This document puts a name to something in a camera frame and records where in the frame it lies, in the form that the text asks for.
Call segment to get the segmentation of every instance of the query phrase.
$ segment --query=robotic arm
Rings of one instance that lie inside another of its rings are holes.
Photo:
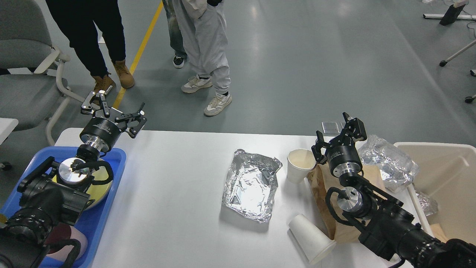
[[[403,203],[372,185],[363,177],[362,163],[355,142],[367,139],[364,124],[358,118],[343,113],[346,124],[341,133],[326,143],[317,131],[316,144],[311,147],[319,164],[329,163],[331,174],[339,179],[342,189],[327,191],[326,205],[339,223],[360,231],[361,244],[376,255],[390,260],[396,253],[416,268],[476,268],[476,247],[460,239],[442,243],[413,225],[414,216],[402,208]],[[330,199],[337,193],[337,204],[343,210],[342,219],[333,209]]]
[[[97,101],[99,109],[93,109]],[[124,114],[108,106],[103,91],[88,95],[81,113],[91,114],[92,119],[79,135],[83,144],[76,156],[61,163],[50,156],[20,182],[17,191],[22,193],[21,209],[0,229],[0,268],[40,265],[50,250],[51,245],[45,241],[53,228],[60,222],[75,225],[82,211],[94,202],[86,193],[88,188],[112,181],[112,168],[99,160],[99,154],[109,152],[124,132],[136,137],[147,121],[143,107],[144,103],[137,112]],[[92,173],[101,166],[108,178],[98,181]],[[62,267],[70,267],[77,254],[70,254]]]

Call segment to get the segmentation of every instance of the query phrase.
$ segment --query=white paper cup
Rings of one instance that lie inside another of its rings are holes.
[[[70,238],[78,240],[81,243],[81,250],[79,251],[79,255],[76,259],[79,259],[88,247],[88,239],[75,227],[63,223],[61,223],[60,225],[56,226],[51,232],[51,237],[48,238],[50,239],[50,243]],[[56,251],[55,253],[51,253],[46,256],[64,262],[72,249],[73,246],[64,246],[62,249]]]
[[[330,240],[302,214],[290,221],[289,228],[311,265],[322,260],[336,246],[334,240]]]
[[[314,168],[316,160],[310,150],[297,149],[288,154],[288,180],[298,184]]]

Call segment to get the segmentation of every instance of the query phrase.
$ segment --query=gray chair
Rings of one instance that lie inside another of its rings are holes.
[[[14,131],[34,128],[54,111],[46,126],[48,142],[54,145],[51,129],[70,100],[84,101],[62,78],[68,61],[69,56],[51,43],[34,0],[0,0],[0,68],[35,69],[34,74],[0,75],[0,117],[18,119]],[[56,75],[47,75],[48,69]]]

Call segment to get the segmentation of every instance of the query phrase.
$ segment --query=brown paper bag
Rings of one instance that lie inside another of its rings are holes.
[[[369,180],[370,183],[385,191],[384,183],[380,177],[380,170],[377,166],[365,165],[363,170],[365,179]],[[327,190],[330,187],[337,187],[339,189],[343,188],[343,186],[339,183],[339,179],[331,175],[329,166],[327,164],[316,165],[316,167],[314,167],[314,169],[308,173],[307,178],[311,183],[311,190],[314,200],[316,201],[317,208],[319,209],[322,220],[327,227],[328,237],[340,244],[357,241],[360,232],[353,226],[347,226],[338,223],[332,217],[329,209],[327,208]],[[337,215],[341,216],[342,219],[345,219],[342,216],[342,209],[340,209],[337,205],[337,195],[332,196],[331,203]]]
[[[439,239],[443,243],[448,242],[449,239],[446,237],[445,232],[443,232],[443,229],[439,223],[431,224],[430,228],[435,238]]]

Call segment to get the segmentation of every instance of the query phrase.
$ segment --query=gray floor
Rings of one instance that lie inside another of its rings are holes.
[[[67,39],[45,13],[53,42],[68,53],[64,77],[76,93],[94,86]],[[141,102],[147,130],[314,135],[322,121],[342,121],[342,112],[359,117],[367,134],[398,141],[476,145],[475,49],[444,68],[438,63],[474,40],[468,21],[441,26],[423,13],[444,13],[450,1],[420,0],[225,0],[233,103],[215,117],[203,108],[213,92],[183,94],[193,75],[188,65],[173,68],[173,50],[162,11],[119,109]],[[119,0],[132,63],[158,0]],[[476,4],[465,7],[476,14]],[[112,77],[118,82],[115,74]],[[108,96],[112,104],[117,91]],[[89,117],[79,103],[69,105],[53,130],[84,127]],[[31,157],[47,145],[41,126],[14,132],[0,147],[0,159],[15,168],[0,172],[0,204],[8,197]]]

